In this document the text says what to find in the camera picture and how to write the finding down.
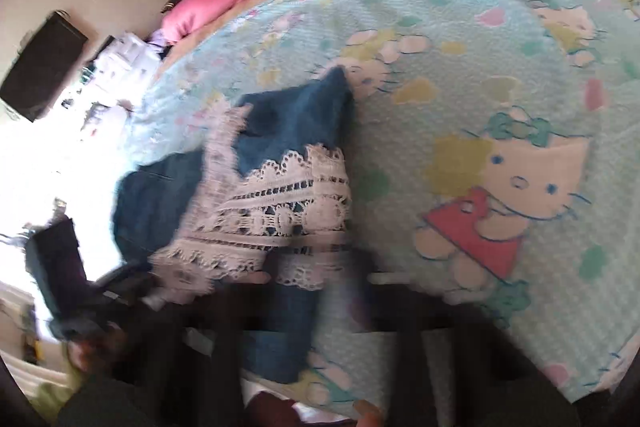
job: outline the red dress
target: red dress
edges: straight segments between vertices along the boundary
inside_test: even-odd
[[[496,277],[506,279],[513,270],[522,236],[496,241],[478,233],[476,224],[491,212],[489,196],[484,188],[472,188],[466,196],[434,208],[424,219]]]

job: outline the light blue blanket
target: light blue blanket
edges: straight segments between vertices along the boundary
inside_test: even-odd
[[[640,343],[639,18],[638,0],[269,0],[156,82],[127,149],[192,150],[220,97],[345,67],[358,240],[479,301],[575,400]],[[348,396],[384,403],[385,342],[332,316],[316,348]]]

